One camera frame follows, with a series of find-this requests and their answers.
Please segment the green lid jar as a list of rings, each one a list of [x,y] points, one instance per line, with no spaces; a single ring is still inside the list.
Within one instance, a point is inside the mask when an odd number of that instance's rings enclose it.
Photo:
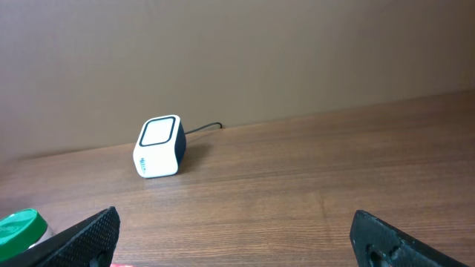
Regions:
[[[1,261],[9,260],[54,235],[36,209],[28,208],[8,215],[1,219]]]

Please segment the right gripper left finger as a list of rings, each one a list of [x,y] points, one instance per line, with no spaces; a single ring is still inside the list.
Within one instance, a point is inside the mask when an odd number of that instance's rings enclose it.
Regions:
[[[5,260],[1,267],[110,267],[120,218],[111,206]]]

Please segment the red Kleenex tissue pack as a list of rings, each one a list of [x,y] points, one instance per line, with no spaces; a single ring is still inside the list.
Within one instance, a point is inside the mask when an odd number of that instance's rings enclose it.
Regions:
[[[125,264],[111,264],[110,267],[135,267],[135,266],[125,265]]]

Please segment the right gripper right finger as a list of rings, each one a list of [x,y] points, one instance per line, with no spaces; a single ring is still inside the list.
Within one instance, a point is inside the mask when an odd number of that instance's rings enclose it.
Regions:
[[[467,267],[363,210],[354,214],[350,241],[359,267]]]

